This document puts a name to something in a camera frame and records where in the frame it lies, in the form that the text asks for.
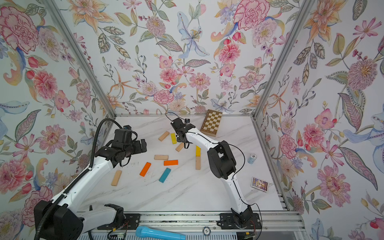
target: marble table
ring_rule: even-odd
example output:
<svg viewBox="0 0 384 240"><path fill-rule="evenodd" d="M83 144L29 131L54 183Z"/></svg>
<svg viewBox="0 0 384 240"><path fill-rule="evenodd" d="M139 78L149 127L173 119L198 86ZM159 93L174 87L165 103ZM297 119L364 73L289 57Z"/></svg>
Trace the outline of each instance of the marble table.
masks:
<svg viewBox="0 0 384 240"><path fill-rule="evenodd" d="M204 120L203 116L190 116L190 121L198 129ZM231 206L227 192L221 180L216 178L209 168L208 157L201 153L201 170L195 170L194 144L188 149L177 152L177 144L172 144L171 137L164 141L158 138L165 131L174 132L170 120L165 116L118 117L116 121L122 126L130 125L145 139L147 152L133 155L127 166L115 167L108 173L87 196L80 210L87 210L103 204L116 204L125 211L229 211ZM107 141L113 139L113 126ZM244 168L237 173L237 179L246 201L257 202L260 210L282 210L271 174L265 161L262 148L257 139L249 116L223 116L216 138L238 146L248 159L255 153L257 159L253 164L245 162ZM236 148L231 147L236 159L236 168L243 164L243 156ZM169 159L178 159L177 166L164 166L163 161L154 160L155 154L169 155ZM145 177L139 173L150 162ZM164 183L159 181L164 170L169 167L171 172ZM116 187L111 186L116 170L122 170L120 181ZM270 183L269 191L262 192L251 187L252 177L258 177Z"/></svg>

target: wall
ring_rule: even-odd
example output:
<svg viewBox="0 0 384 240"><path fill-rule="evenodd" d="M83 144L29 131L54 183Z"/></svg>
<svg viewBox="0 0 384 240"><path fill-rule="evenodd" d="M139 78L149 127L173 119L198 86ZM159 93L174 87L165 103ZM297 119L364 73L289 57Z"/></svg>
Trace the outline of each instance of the wall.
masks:
<svg viewBox="0 0 384 240"><path fill-rule="evenodd" d="M384 239L383 10L317 0L257 118L314 240Z"/></svg>
<svg viewBox="0 0 384 240"><path fill-rule="evenodd" d="M34 206L87 166L105 115L40 0L1 0L0 34L0 239L33 239Z"/></svg>
<svg viewBox="0 0 384 240"><path fill-rule="evenodd" d="M300 6L299 0L56 3L72 32L84 37L79 44L118 114L251 113Z"/></svg>

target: chessboard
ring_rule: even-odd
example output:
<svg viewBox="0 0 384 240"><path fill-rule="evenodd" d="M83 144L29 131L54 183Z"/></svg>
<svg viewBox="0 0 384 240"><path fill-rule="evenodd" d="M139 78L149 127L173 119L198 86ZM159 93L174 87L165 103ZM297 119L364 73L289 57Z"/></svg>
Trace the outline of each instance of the chessboard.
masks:
<svg viewBox="0 0 384 240"><path fill-rule="evenodd" d="M201 126L200 132L209 136L216 137L222 115L223 113L221 112L208 110L203 125Z"/></svg>

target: orange block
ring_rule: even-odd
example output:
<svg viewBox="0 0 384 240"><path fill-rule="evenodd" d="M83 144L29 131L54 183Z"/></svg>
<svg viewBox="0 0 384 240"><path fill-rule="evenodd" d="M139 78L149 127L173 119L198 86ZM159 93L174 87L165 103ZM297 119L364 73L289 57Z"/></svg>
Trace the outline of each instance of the orange block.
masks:
<svg viewBox="0 0 384 240"><path fill-rule="evenodd" d="M178 165L179 161L178 160L168 160L164 161L164 166L171 166L171 165Z"/></svg>
<svg viewBox="0 0 384 240"><path fill-rule="evenodd" d="M147 173L149 167L151 166L151 164L149 162L147 162L143 168L143 170L141 170L141 173L140 173L140 176L145 176L145 174Z"/></svg>

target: blue block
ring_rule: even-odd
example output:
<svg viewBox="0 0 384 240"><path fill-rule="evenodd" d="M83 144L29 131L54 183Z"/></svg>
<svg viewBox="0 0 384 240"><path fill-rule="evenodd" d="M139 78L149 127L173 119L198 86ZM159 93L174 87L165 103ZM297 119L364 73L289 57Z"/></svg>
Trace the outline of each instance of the blue block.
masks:
<svg viewBox="0 0 384 240"><path fill-rule="evenodd" d="M162 183L164 183L164 181L167 179L169 173L170 173L170 169L167 168L167 169L163 172L163 175L161 175L161 178L159 179L159 181L162 182Z"/></svg>

